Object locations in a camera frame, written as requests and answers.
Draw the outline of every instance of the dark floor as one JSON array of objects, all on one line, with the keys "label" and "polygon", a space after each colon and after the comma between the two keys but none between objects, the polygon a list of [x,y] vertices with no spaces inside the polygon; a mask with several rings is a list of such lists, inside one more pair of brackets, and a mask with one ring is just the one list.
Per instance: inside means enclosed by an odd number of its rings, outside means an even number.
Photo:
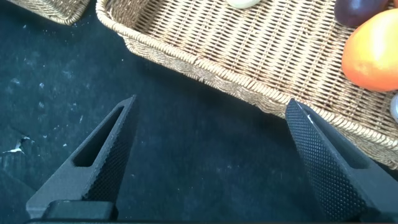
[{"label": "dark floor", "polygon": [[0,46],[0,223],[26,220],[29,197],[133,94],[120,219],[318,218],[284,120],[133,55],[94,3],[68,27],[1,1]]}]

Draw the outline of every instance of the white egg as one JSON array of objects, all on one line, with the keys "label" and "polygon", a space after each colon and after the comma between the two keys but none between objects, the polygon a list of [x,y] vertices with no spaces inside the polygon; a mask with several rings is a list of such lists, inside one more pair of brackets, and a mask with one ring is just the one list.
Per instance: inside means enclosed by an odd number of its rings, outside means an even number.
[{"label": "white egg", "polygon": [[390,112],[396,123],[398,123],[398,94],[391,100]]},{"label": "white egg", "polygon": [[260,0],[226,0],[228,4],[236,9],[245,9],[252,7],[260,2]]}]

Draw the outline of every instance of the dark purple fruit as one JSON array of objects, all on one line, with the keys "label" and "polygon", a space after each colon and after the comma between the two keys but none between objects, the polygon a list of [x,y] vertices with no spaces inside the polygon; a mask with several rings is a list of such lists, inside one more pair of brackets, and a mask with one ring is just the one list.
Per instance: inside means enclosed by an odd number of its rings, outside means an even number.
[{"label": "dark purple fruit", "polygon": [[336,0],[335,17],[344,26],[356,27],[383,11],[388,0]]}]

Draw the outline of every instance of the basket weave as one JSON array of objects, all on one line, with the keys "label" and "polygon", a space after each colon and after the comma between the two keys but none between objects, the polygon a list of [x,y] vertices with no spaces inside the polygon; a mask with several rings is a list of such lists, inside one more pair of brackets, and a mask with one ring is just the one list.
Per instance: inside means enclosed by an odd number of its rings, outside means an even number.
[{"label": "basket weave", "polygon": [[40,16],[64,25],[80,19],[90,0],[8,0]]},{"label": "basket weave", "polygon": [[98,0],[100,21],[128,49],[284,117],[291,98],[309,105],[373,159],[398,168],[394,93],[364,90],[341,72],[353,29],[334,20],[335,0]]}]

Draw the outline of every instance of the orange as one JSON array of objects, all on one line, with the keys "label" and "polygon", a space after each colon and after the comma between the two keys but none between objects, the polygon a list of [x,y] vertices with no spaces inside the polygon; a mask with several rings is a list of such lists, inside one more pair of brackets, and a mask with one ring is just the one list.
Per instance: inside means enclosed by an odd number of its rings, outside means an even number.
[{"label": "orange", "polygon": [[398,9],[375,15],[351,34],[342,68],[349,80],[365,89],[398,90]]}]

